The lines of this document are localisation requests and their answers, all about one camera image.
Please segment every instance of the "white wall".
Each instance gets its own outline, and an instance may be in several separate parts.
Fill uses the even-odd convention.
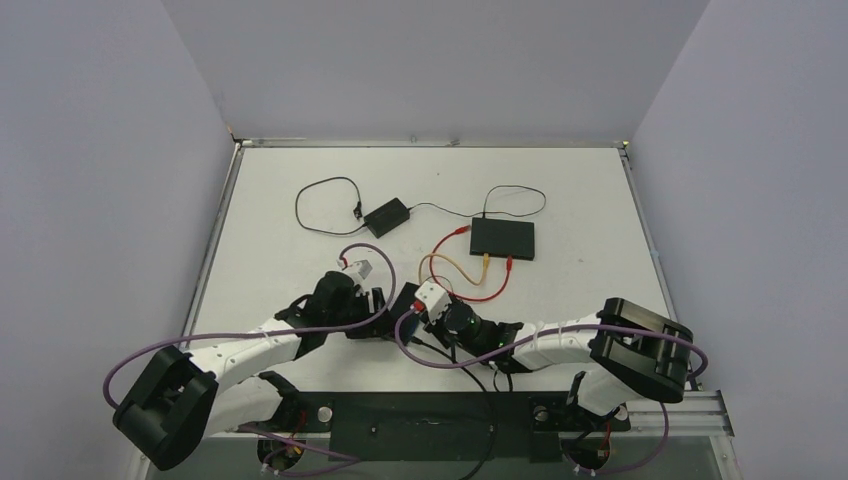
[[[0,145],[0,476],[123,478],[100,382],[180,330],[232,142],[157,0],[7,0]]]
[[[707,0],[163,0],[237,137],[632,137]]]
[[[845,478],[848,3],[712,0],[633,141],[749,479]]]

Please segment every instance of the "white tabletop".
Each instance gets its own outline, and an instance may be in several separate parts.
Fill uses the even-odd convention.
[[[194,333],[246,331],[311,293],[328,270],[337,269],[338,252],[353,242],[383,249],[398,272],[398,289],[417,283],[422,255],[447,233],[470,221],[430,207],[413,210],[407,223],[375,239],[363,230],[350,238],[329,237],[298,227],[294,198],[308,183],[345,175],[362,192],[368,213],[399,197],[408,207],[433,202],[463,213],[481,210],[486,192],[497,184],[524,184],[543,190],[547,207],[528,219],[536,224],[536,259],[515,261],[506,291],[474,305],[482,317],[504,322],[556,322],[598,311],[608,297],[623,297],[667,315],[639,217],[613,148],[248,148],[221,233]],[[345,231],[358,226],[356,203],[347,182],[331,182],[301,197],[304,223]],[[532,211],[540,199],[502,190],[489,210]],[[440,250],[472,274],[480,257],[468,254],[470,233]],[[351,261],[366,258],[374,271],[363,287],[383,286],[389,274],[375,253],[354,250]],[[504,260],[492,259],[482,287],[465,283],[445,262],[437,261],[458,293],[485,295],[496,290]],[[417,335],[435,339],[419,329]],[[444,361],[417,346],[419,356]],[[516,375],[518,390],[564,390],[585,366],[555,366]],[[475,390],[462,372],[435,370],[407,359],[391,342],[347,340],[332,334],[326,344],[295,362],[276,368],[301,390],[445,391]],[[474,366],[487,386],[492,372]]]

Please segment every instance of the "power adapter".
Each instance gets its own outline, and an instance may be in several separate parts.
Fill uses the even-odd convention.
[[[409,209],[397,197],[365,215],[365,225],[374,237],[380,238],[409,220]]]

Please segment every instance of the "black cable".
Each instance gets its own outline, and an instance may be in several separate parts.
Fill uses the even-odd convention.
[[[488,205],[488,202],[489,202],[489,195],[491,195],[493,191],[495,191],[499,188],[523,188],[523,189],[529,190],[531,192],[536,192],[536,193],[538,193],[539,195],[542,196],[542,206],[539,207],[539,209],[532,211],[530,213],[510,213],[510,212],[504,212],[504,211],[500,211],[500,210],[491,211],[491,212],[487,211],[486,206]],[[414,209],[414,208],[427,205],[427,206],[430,206],[430,207],[433,207],[433,208],[437,208],[437,209],[439,209],[443,212],[450,213],[451,215],[456,215],[456,216],[462,217],[462,218],[474,218],[474,217],[477,217],[477,216],[482,216],[483,218],[486,218],[486,214],[489,214],[489,215],[507,215],[507,216],[510,216],[510,217],[513,217],[513,218],[522,218],[522,217],[529,217],[530,215],[535,215],[535,214],[541,212],[547,204],[548,204],[548,196],[545,195],[545,193],[543,191],[539,190],[539,189],[536,189],[536,188],[533,188],[533,187],[527,187],[527,186],[524,186],[524,185],[497,185],[495,187],[492,187],[492,189],[489,190],[489,193],[486,194],[486,198],[483,201],[483,211],[481,211],[481,212],[472,213],[472,214],[454,212],[453,210],[449,210],[449,209],[447,209],[447,208],[445,208],[441,205],[435,204],[433,202],[416,203],[415,205],[409,207],[408,210],[411,212],[412,209]]]
[[[362,225],[360,225],[356,229],[351,230],[349,232],[330,232],[328,230],[321,230],[320,228],[307,227],[306,225],[303,224],[302,221],[300,221],[300,211],[298,209],[298,205],[300,203],[300,195],[303,192],[305,192],[306,190],[309,190],[312,187],[315,187],[317,185],[321,185],[322,183],[332,182],[333,180],[348,181],[348,182],[350,182],[351,185],[353,185],[353,188],[356,189],[356,207],[353,208],[353,216],[356,217],[357,220],[361,219],[362,218],[362,196],[359,194],[359,186],[356,184],[356,182],[354,182],[353,180],[351,180],[348,177],[325,178],[324,180],[318,180],[317,182],[310,183],[309,185],[301,188],[300,191],[297,192],[297,196],[294,197],[294,218],[297,220],[297,223],[298,223],[298,225],[300,225],[301,228],[303,228],[304,230],[309,230],[310,232],[323,233],[325,235],[335,235],[337,237],[344,237],[344,236],[347,236],[347,235],[353,235],[354,233],[365,228],[368,224],[363,223]]]
[[[531,192],[536,192],[536,193],[538,193],[539,195],[542,196],[542,206],[539,207],[538,210],[532,211],[530,213],[523,213],[521,215],[514,215],[512,213],[507,213],[507,215],[509,215],[511,217],[521,218],[521,217],[529,217],[530,215],[535,215],[535,214],[541,212],[542,210],[544,210],[545,206],[548,204],[548,196],[545,195],[545,192],[539,190],[538,188],[528,187],[526,185],[495,185],[494,187],[492,187],[491,190],[489,190],[489,193],[486,194],[486,199],[483,200],[483,212],[482,212],[483,218],[486,218],[487,213],[489,213],[489,214],[506,213],[506,212],[487,212],[486,211],[486,206],[489,204],[489,195],[491,195],[492,192],[494,192],[495,190],[497,190],[499,188],[521,188],[521,189],[524,189],[524,190],[529,190]]]
[[[445,353],[442,350],[430,345],[429,343],[426,343],[424,340],[421,340],[418,337],[412,337],[411,342],[416,344],[416,345],[421,345],[422,347],[428,348],[428,349],[438,353],[439,355],[447,358],[451,362],[456,363],[456,347],[455,347],[454,344],[451,344],[451,351],[453,352],[453,355],[448,355],[447,353]],[[474,468],[471,469],[470,472],[468,472],[462,478],[459,479],[459,480],[469,480],[471,477],[476,475],[477,472],[479,472],[481,468],[483,468],[483,464],[486,463],[489,460],[489,457],[492,455],[492,451],[495,449],[495,437],[497,437],[497,434],[498,434],[498,415],[497,415],[497,410],[495,410],[495,404],[494,404],[494,402],[492,402],[492,399],[489,396],[489,392],[486,390],[486,387],[483,385],[483,382],[481,382],[480,379],[478,379],[467,368],[462,367],[462,371],[467,373],[468,376],[471,377],[472,380],[474,380],[474,383],[476,383],[477,386],[480,387],[480,390],[483,391],[483,397],[486,399],[486,403],[489,405],[489,412],[490,412],[490,417],[491,417],[491,420],[492,420],[491,435],[489,435],[489,443],[488,443],[488,445],[486,445],[486,453],[483,455],[483,458],[481,458],[480,461],[477,462],[477,465],[475,465]]]

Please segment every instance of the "white connector block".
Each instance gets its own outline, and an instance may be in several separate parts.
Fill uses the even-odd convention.
[[[418,290],[415,291],[415,298],[424,305],[430,322],[435,322],[436,319],[444,315],[448,305],[450,305],[448,291],[429,280],[418,287]]]
[[[353,280],[354,285],[361,285],[362,281],[368,278],[371,273],[371,262],[368,260],[359,260],[353,262],[342,269],[342,273]]]

